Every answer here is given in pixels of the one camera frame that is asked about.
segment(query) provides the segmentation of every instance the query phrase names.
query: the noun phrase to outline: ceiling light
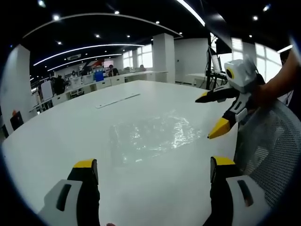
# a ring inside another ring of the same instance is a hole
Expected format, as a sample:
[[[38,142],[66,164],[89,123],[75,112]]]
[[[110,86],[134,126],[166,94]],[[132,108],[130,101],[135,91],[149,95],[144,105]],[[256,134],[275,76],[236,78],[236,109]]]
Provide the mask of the ceiling light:
[[[46,7],[45,2],[42,1],[42,0],[38,0],[38,4],[39,4],[39,6],[41,6],[41,7],[43,7],[43,8]]]
[[[268,4],[268,5],[266,5],[264,8],[263,8],[263,11],[265,12],[265,11],[268,11],[268,9],[271,7],[271,4]]]
[[[46,60],[49,60],[51,58],[54,58],[54,57],[57,57],[59,55],[62,55],[62,54],[65,54],[65,53],[70,53],[70,52],[73,52],[73,51],[77,51],[77,50],[81,50],[81,49],[85,49],[85,48],[95,48],[95,47],[103,47],[103,46],[137,46],[137,47],[143,47],[144,45],[136,45],[136,44],[105,44],[105,45],[97,45],[97,46],[86,46],[86,47],[82,47],[82,48],[75,48],[75,49],[71,49],[71,50],[68,50],[68,51],[65,51],[65,52],[62,52],[62,53],[58,53],[58,54],[55,54],[53,56],[50,56],[50,57],[47,57],[37,63],[35,63],[33,66],[36,66]]]
[[[205,22],[204,20],[199,16],[199,14],[194,11],[193,8],[191,8],[190,5],[188,5],[184,0],[176,0],[179,2],[182,6],[184,6],[193,16],[205,27]]]
[[[58,20],[60,19],[60,16],[57,15],[57,14],[54,14],[54,15],[52,16],[52,18],[53,18],[55,21],[58,21]]]
[[[289,45],[289,46],[287,46],[287,47],[285,47],[285,48],[283,48],[281,50],[278,50],[277,53],[282,53],[284,51],[287,51],[287,50],[291,49],[292,47],[293,47],[293,45]]]
[[[72,61],[72,62],[65,63],[65,64],[63,64],[63,65],[59,65],[59,66],[57,66],[57,67],[51,68],[51,69],[48,70],[48,72],[51,71],[51,70],[53,70],[53,69],[56,69],[56,68],[58,68],[58,67],[62,67],[62,66],[68,65],[68,64],[72,64],[72,63],[75,63],[75,62],[78,62],[78,61],[83,61],[83,60],[92,59],[92,58],[94,58],[94,57],[110,57],[110,56],[120,56],[120,55],[122,55],[122,54],[119,53],[119,54],[110,54],[110,55],[102,55],[102,56],[92,56],[92,57],[88,57],[88,58],[81,59],[81,60],[75,60],[75,61]]]

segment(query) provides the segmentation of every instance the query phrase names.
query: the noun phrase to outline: black ceiling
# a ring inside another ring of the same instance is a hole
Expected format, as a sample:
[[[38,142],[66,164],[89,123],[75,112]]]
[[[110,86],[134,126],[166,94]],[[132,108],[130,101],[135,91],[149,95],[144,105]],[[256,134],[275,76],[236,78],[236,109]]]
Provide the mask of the black ceiling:
[[[151,22],[160,21],[160,25],[175,32],[183,32],[183,38],[200,38],[208,35],[198,20],[194,18],[176,0],[44,0],[46,7],[38,6],[37,0],[5,2],[11,17],[3,18],[5,42],[14,46],[21,43],[31,51],[31,74],[42,75],[47,69],[66,63],[64,58],[81,53],[82,58],[104,54],[122,53],[123,47],[101,47],[79,50],[55,57],[35,67],[32,65],[53,54],[73,48],[109,43],[148,44],[151,38],[163,32],[174,37],[179,35],[164,28],[142,21],[116,16],[79,16],[68,18],[38,29],[22,39],[33,29],[52,20],[53,14],[71,16],[83,13],[114,13],[135,16]],[[202,16],[200,0],[186,2]],[[284,21],[279,16],[279,6],[267,0],[208,0],[229,25],[232,36],[247,42],[257,42],[273,49],[280,49],[288,44]],[[263,12],[265,5],[271,4],[270,10]]]

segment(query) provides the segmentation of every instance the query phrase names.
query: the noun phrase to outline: led light strip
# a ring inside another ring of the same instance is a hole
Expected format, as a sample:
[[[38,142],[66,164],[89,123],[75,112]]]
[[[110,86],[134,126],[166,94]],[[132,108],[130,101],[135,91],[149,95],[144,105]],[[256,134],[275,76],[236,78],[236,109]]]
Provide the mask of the led light strip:
[[[182,6],[184,6],[193,16],[205,27],[205,22],[204,20],[199,16],[199,14],[194,11],[193,8],[191,8],[190,5],[188,5],[184,0],[176,0],[179,2]]]
[[[88,60],[88,59],[97,58],[97,57],[111,57],[111,56],[120,56],[120,55],[122,55],[122,54],[120,53],[120,54],[110,54],[110,55],[102,55],[102,56],[88,57],[88,58],[85,58],[85,59],[75,60],[75,61],[72,61],[72,62],[63,64],[63,65],[59,65],[59,66],[54,67],[54,68],[51,68],[51,69],[49,69],[49,70],[47,70],[47,71],[49,72],[49,71],[51,71],[51,70],[53,70],[53,69],[56,69],[56,68],[58,68],[58,67],[62,67],[62,66],[65,66],[65,65],[68,65],[68,64],[72,64],[72,63],[75,63],[75,62],[78,62],[78,61],[82,61],[82,60]]]
[[[86,48],[95,48],[95,47],[102,47],[102,46],[138,46],[138,47],[143,47],[144,45],[136,45],[136,44],[104,44],[104,45],[86,46],[86,47],[82,47],[82,48],[75,48],[75,49],[71,49],[71,50],[68,50],[68,51],[65,51],[65,52],[62,52],[62,53],[55,54],[55,55],[50,56],[48,58],[45,58],[44,60],[41,60],[41,61],[35,63],[33,66],[38,65],[39,63],[42,63],[45,60],[49,60],[51,58],[57,57],[57,56],[59,56],[61,54],[70,53],[70,52],[73,52],[73,51],[76,51],[76,50],[81,50],[81,49],[86,49]]]
[[[281,50],[278,50],[277,53],[282,53],[282,52],[284,52],[284,51],[289,50],[289,49],[292,48],[292,47],[293,47],[293,45],[289,45],[289,46],[287,46],[287,47],[285,47],[285,48],[283,48],[283,49],[281,49]]]

